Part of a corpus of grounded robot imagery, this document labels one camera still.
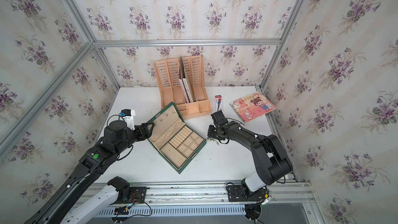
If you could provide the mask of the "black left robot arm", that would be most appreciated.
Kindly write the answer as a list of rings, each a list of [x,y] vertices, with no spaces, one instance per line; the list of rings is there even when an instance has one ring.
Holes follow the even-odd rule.
[[[60,224],[83,193],[135,142],[151,137],[153,122],[135,125],[132,129],[124,120],[115,120],[104,129],[104,136],[80,158],[71,176],[38,210],[27,224]]]

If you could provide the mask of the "green jewelry box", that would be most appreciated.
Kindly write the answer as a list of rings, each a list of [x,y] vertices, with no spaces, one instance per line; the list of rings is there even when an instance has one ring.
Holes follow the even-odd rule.
[[[185,123],[173,102],[149,122],[153,124],[149,142],[178,174],[206,145],[206,138]]]

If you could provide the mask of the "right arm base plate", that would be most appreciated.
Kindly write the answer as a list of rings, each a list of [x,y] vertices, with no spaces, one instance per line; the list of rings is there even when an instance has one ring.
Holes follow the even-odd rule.
[[[254,202],[262,204],[270,197],[269,190],[266,187],[252,192],[244,185],[235,185],[229,182],[226,184],[225,189],[229,202]]]

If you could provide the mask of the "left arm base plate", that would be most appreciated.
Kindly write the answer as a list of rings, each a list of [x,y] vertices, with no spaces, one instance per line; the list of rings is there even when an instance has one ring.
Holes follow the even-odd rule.
[[[147,193],[147,187],[130,187],[128,193],[122,193],[116,201],[117,204],[144,203]]]

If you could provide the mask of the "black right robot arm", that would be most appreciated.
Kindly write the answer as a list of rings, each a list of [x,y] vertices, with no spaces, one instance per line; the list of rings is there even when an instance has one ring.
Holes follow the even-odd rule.
[[[293,171],[288,153],[277,136],[256,134],[235,120],[228,121],[222,111],[211,114],[211,118],[213,124],[208,128],[209,138],[226,143],[237,142],[252,154],[256,171],[241,182],[241,191],[246,196]]]

